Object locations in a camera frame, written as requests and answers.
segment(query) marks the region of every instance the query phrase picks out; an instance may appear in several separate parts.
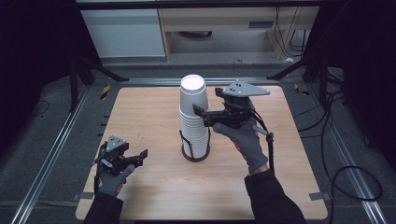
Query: gray glove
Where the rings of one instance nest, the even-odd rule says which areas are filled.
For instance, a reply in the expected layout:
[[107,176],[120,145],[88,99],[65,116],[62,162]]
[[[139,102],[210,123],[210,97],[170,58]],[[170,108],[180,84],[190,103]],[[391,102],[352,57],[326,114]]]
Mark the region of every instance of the gray glove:
[[248,120],[239,129],[233,129],[220,123],[213,125],[213,131],[215,133],[221,133],[233,141],[236,149],[238,149],[247,161],[250,174],[253,174],[255,170],[268,162],[268,158],[262,153],[260,138],[256,131],[253,130],[253,126],[256,126],[256,120],[254,118]]
[[117,196],[126,177],[134,171],[134,166],[127,166],[122,173],[116,176],[109,173],[102,163],[100,164],[100,169],[98,191],[111,196]]

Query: gray carpet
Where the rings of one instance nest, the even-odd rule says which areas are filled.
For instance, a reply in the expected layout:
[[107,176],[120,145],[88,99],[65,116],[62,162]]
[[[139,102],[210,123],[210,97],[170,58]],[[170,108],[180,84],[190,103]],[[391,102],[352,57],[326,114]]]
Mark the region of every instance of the gray carpet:
[[[259,65],[259,64],[231,64],[231,65],[189,65],[189,66],[131,66],[110,67],[115,73],[124,77],[177,77],[187,74],[199,74],[203,77],[266,77],[276,74],[286,65]],[[293,83],[299,83],[301,91],[308,91],[302,82],[301,75],[304,69],[300,69],[290,77],[285,77],[277,85],[285,92],[293,116],[304,112],[316,105],[312,94],[306,96],[293,88]],[[76,124],[69,134],[63,150],[50,173],[49,179],[43,188],[38,200],[71,202],[75,193],[83,190],[86,178],[91,169],[92,158],[100,144],[101,135],[112,106],[117,97],[117,92],[125,85],[117,84],[107,77],[95,73],[96,81],[91,86],[86,103],[82,107]],[[103,87],[111,84],[110,91],[105,100],[100,100]],[[338,87],[330,86],[330,91],[336,91]],[[68,115],[70,106],[70,92],[68,77],[50,83],[42,91],[41,100],[33,112],[29,122],[14,139],[8,155],[0,163],[0,223],[9,223],[19,204],[19,201],[27,193],[38,173],[41,164],[46,159],[51,145],[54,143],[63,122]],[[317,108],[295,119],[298,129],[307,127],[320,119],[321,114]],[[357,164],[368,169],[381,182],[384,189],[383,197],[378,201],[389,223],[396,223],[396,174],[389,168],[381,152],[375,148],[364,145],[364,135],[351,114],[348,105],[342,100],[336,101],[332,107],[333,125],[350,150]],[[300,133],[301,137],[320,134],[321,125],[309,131]],[[329,133],[325,134],[325,158],[329,172],[333,175],[342,167],[337,152],[334,149]],[[319,188],[322,192],[330,192],[331,184],[324,174],[320,159],[319,137],[303,138],[304,147],[314,170]],[[353,193],[354,189],[347,175],[342,174],[337,185],[342,186]],[[376,192],[375,185],[370,184]],[[37,204],[28,218],[27,223],[80,223],[75,217],[76,207],[54,207]],[[323,221],[308,221],[308,223],[327,223]],[[352,200],[337,192],[335,194],[335,214],[333,223],[371,223],[368,219],[361,202]]]

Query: person's arm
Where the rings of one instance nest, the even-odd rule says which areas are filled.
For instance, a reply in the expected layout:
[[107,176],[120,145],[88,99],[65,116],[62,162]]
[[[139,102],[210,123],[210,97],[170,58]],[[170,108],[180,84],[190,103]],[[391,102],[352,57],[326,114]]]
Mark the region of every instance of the person's arm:
[[250,119],[239,129],[217,123],[213,131],[229,137],[247,161],[245,185],[256,221],[268,224],[305,223],[300,208],[285,194],[273,171],[268,168],[268,158],[262,153],[259,136],[252,129],[254,125],[255,119]]
[[118,224],[123,201],[117,198],[126,177],[134,171],[129,165],[119,175],[113,176],[103,165],[100,166],[98,192],[93,199],[90,210],[84,219],[84,224]]

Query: black sleeve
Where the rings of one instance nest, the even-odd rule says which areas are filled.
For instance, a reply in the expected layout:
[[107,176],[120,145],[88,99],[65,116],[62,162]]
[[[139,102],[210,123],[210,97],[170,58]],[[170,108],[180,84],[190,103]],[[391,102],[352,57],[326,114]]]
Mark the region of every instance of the black sleeve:
[[84,224],[119,224],[123,201],[101,192],[95,195]]
[[271,170],[247,176],[245,185],[257,223],[306,223],[300,208],[286,196]]

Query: wooden tabletop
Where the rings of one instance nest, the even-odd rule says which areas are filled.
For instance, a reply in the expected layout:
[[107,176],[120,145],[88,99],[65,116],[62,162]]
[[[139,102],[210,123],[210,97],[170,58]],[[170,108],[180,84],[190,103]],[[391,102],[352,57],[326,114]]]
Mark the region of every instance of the wooden tabletop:
[[[322,200],[303,144],[280,87],[264,86],[270,95],[250,97],[267,129],[274,133],[276,176],[286,194],[302,209],[306,219],[324,219]],[[222,110],[222,98],[207,87],[210,110]],[[181,153],[179,87],[123,88],[114,104],[102,139],[111,134],[125,139],[134,156],[148,149],[144,165],[127,178],[119,198],[124,201],[121,219],[131,220],[231,220],[253,219],[244,177],[248,166],[233,143],[212,132],[209,156],[187,161]],[[264,154],[265,137],[261,138]],[[96,166],[84,191],[93,192]],[[92,200],[81,199],[76,217],[83,219]]]

